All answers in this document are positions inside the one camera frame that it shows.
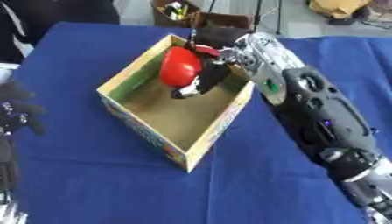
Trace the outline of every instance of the brown box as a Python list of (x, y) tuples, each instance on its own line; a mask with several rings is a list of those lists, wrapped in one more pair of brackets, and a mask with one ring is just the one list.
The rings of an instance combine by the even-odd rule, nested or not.
[(214, 25), (224, 27), (235, 27), (249, 30), (252, 20), (243, 15), (229, 15), (219, 13), (201, 12), (197, 27), (201, 27), (206, 21), (211, 21)]
[(97, 91), (109, 112), (190, 172), (249, 101), (254, 84), (233, 66), (207, 94), (172, 99), (159, 69), (166, 50), (184, 43), (166, 36)]
[(188, 4), (188, 12), (185, 17), (181, 20), (172, 20), (166, 14), (164, 14), (160, 9), (164, 8), (167, 4), (176, 2), (178, 0), (152, 0), (151, 7), (154, 15), (154, 24), (160, 26), (180, 26), (180, 27), (191, 27), (193, 24), (193, 19), (195, 13), (200, 12), (200, 8), (193, 3), (183, 0), (182, 3)]

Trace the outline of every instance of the red apple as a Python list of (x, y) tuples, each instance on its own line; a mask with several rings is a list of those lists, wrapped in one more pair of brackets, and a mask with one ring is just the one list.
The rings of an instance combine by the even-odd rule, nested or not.
[(159, 78), (169, 87), (182, 88), (191, 84), (200, 70), (201, 62), (193, 52), (174, 46), (164, 55)]

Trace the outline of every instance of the blue cloth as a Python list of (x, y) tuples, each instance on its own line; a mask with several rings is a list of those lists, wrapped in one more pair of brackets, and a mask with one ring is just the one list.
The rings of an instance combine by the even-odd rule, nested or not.
[[(17, 71), (48, 110), (46, 136), (14, 136), (31, 224), (365, 223), (256, 93), (190, 174), (110, 115), (96, 88), (168, 33), (189, 30), (58, 24)], [(392, 39), (283, 43), (353, 100), (392, 157)]]

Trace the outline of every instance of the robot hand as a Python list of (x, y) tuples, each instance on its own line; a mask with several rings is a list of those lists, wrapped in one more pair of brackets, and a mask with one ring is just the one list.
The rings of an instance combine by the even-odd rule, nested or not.
[[(9, 76), (11, 70), (16, 68), (18, 65), (0, 63), (0, 75)], [(15, 81), (0, 84), (0, 193), (3, 196), (0, 201), (0, 223), (26, 223), (27, 214), (18, 211), (18, 203), (10, 194), (17, 184), (17, 165), (14, 144), (9, 136), (24, 126), (29, 126), (38, 135), (44, 134), (35, 116), (43, 115), (45, 110), (19, 102), (33, 96), (34, 93), (20, 89)]]
[[(391, 224), (392, 163), (378, 149), (375, 129), (339, 89), (267, 33), (245, 33), (233, 43), (216, 38), (219, 31), (209, 33), (211, 45), (223, 46), (212, 63), (221, 71), (225, 65), (241, 67), (298, 147), (327, 170), (348, 199), (366, 212), (369, 223)], [(206, 73), (204, 81), (197, 76), (176, 90), (183, 96), (178, 98), (204, 94), (200, 90), (213, 76)], [(217, 82), (208, 84), (212, 88)]]

